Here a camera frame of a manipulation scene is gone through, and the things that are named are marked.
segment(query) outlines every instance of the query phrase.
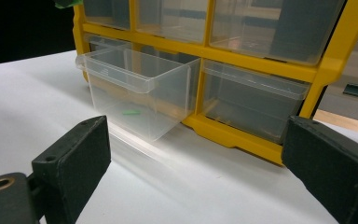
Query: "black background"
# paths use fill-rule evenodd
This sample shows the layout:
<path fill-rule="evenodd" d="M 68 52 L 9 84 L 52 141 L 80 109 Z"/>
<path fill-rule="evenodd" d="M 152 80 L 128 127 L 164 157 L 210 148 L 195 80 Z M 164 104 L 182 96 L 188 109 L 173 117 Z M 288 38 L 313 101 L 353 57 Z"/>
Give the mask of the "black background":
<path fill-rule="evenodd" d="M 74 11 L 52 0 L 0 1 L 0 63 L 75 49 Z"/>

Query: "yellow frame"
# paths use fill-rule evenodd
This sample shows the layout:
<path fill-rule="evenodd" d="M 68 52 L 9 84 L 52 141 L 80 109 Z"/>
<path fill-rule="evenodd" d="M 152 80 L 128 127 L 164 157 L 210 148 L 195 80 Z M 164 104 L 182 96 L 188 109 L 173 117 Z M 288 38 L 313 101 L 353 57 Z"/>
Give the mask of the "yellow frame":
<path fill-rule="evenodd" d="M 203 62 L 203 59 L 215 60 L 266 74 L 275 74 L 282 77 L 290 77 L 306 81 L 310 83 L 310 91 L 299 113 L 303 118 L 310 118 L 312 116 L 312 111 L 317 105 L 324 87 L 339 79 L 358 39 L 358 0 L 347 0 L 328 47 L 324 52 L 322 59 L 314 66 L 274 62 L 211 48 L 209 46 L 209 36 L 212 26 L 214 0 L 209 0 L 205 22 L 205 34 L 201 44 L 183 43 L 136 32 L 136 1 L 129 1 L 131 19 L 131 28 L 129 31 L 87 23 L 83 6 L 79 5 L 74 7 L 75 16 L 73 33 L 78 54 L 90 52 L 90 46 L 83 37 L 85 33 L 89 33 L 122 39 L 134 44 L 149 45 L 157 49 L 195 55 L 202 59 L 201 62 Z M 282 165 L 282 146 L 235 128 L 231 128 L 218 121 L 207 119 L 201 114 L 203 80 L 204 76 L 200 73 L 195 112 L 185 119 L 183 123 L 193 128 L 197 134 L 225 147 L 239 147 L 258 157 L 264 158 L 265 160 Z"/>

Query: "green tape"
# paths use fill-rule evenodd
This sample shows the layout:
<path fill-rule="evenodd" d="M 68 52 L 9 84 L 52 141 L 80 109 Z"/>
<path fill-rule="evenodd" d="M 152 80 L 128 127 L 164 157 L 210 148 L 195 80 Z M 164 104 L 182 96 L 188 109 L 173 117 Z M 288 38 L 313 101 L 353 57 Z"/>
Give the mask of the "green tape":
<path fill-rule="evenodd" d="M 63 9 L 63 8 L 66 8 L 66 7 L 72 7 L 72 6 L 75 6 L 75 5 L 83 4 L 83 0 L 73 0 L 73 1 L 70 1 L 70 0 L 54 0 L 54 2 L 55 2 L 55 7 L 59 8 L 59 9 Z"/>
<path fill-rule="evenodd" d="M 141 114 L 141 111 L 139 110 L 123 110 L 123 115 L 140 115 Z"/>

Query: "yellow storage cabinet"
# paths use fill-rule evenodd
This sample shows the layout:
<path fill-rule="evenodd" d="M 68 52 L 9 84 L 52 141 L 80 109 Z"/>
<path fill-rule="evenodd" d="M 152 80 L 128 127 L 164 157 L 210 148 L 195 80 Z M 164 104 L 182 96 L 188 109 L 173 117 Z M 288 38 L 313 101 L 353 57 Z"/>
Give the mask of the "yellow storage cabinet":
<path fill-rule="evenodd" d="M 92 34 L 131 42 L 134 50 L 152 46 L 199 57 L 195 109 L 183 123 L 218 144 L 241 148 L 280 165 L 281 136 L 259 133 L 257 123 L 248 130 L 241 110 L 229 114 L 230 119 L 222 119 L 218 112 L 210 110 L 211 95 L 219 87 L 238 83 L 253 86 L 260 79 L 256 77 L 254 81 L 253 75 L 249 77 L 243 71 L 260 74 L 261 85 L 272 89 L 287 81 L 283 85 L 290 89 L 289 93 L 278 88 L 281 93 L 273 94 L 291 97 L 299 107 L 298 113 L 291 113 L 310 118 L 324 88 L 339 79 L 358 39 L 356 0 L 84 0 L 84 5 L 74 9 L 78 54 L 90 52 L 84 36 Z M 231 68 L 240 72 L 235 76 L 222 72 Z M 274 85 L 266 84 L 271 80 Z M 220 93 L 223 100 L 227 99 L 225 94 L 230 94 Z M 241 99 L 228 101 L 246 107 L 246 101 Z M 276 107 L 273 97 L 263 103 L 271 110 Z M 231 123 L 236 119 L 241 119 L 241 125 Z"/>

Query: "drawer compartment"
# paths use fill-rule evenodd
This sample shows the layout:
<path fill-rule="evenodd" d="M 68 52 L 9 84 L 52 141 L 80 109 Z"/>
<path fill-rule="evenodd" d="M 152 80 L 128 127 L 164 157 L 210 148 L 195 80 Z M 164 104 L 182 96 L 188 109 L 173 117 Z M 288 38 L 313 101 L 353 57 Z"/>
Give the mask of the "drawer compartment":
<path fill-rule="evenodd" d="M 208 0 L 137 0 L 138 32 L 200 43 Z"/>
<path fill-rule="evenodd" d="M 319 62 L 345 0 L 216 0 L 211 46 L 279 61 Z"/>
<path fill-rule="evenodd" d="M 309 84 L 205 61 L 203 114 L 281 144 L 286 121 L 295 115 Z"/>
<path fill-rule="evenodd" d="M 154 141 L 188 114 L 188 65 L 121 48 L 80 55 L 94 107 L 122 128 Z"/>

